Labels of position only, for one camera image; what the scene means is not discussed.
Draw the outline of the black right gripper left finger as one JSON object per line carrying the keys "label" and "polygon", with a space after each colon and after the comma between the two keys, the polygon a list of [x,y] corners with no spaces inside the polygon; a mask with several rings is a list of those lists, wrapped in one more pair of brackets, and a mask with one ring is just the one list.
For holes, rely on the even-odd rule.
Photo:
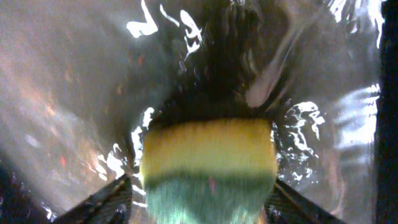
{"label": "black right gripper left finger", "polygon": [[128,224],[131,208],[131,178],[124,174],[53,222],[54,224]]}

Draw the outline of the yellow green scrub sponge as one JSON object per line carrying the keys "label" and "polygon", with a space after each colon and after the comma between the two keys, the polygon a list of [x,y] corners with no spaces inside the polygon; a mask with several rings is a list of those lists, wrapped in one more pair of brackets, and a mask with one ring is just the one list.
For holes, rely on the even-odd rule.
{"label": "yellow green scrub sponge", "polygon": [[157,223],[255,223],[276,181],[271,124],[218,119],[152,129],[140,172]]}

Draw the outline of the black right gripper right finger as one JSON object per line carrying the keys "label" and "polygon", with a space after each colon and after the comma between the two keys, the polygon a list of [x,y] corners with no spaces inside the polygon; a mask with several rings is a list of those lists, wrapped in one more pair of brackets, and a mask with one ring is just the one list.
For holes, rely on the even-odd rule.
{"label": "black right gripper right finger", "polygon": [[280,179],[266,201],[266,215],[269,223],[345,224]]}

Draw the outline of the black plastic tray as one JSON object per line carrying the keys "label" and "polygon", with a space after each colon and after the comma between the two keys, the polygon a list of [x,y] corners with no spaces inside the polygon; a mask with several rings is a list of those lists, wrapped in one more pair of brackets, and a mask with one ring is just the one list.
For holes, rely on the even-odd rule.
{"label": "black plastic tray", "polygon": [[54,223],[152,129],[271,124],[276,179],[345,223],[396,223],[395,1],[2,1],[1,222]]}

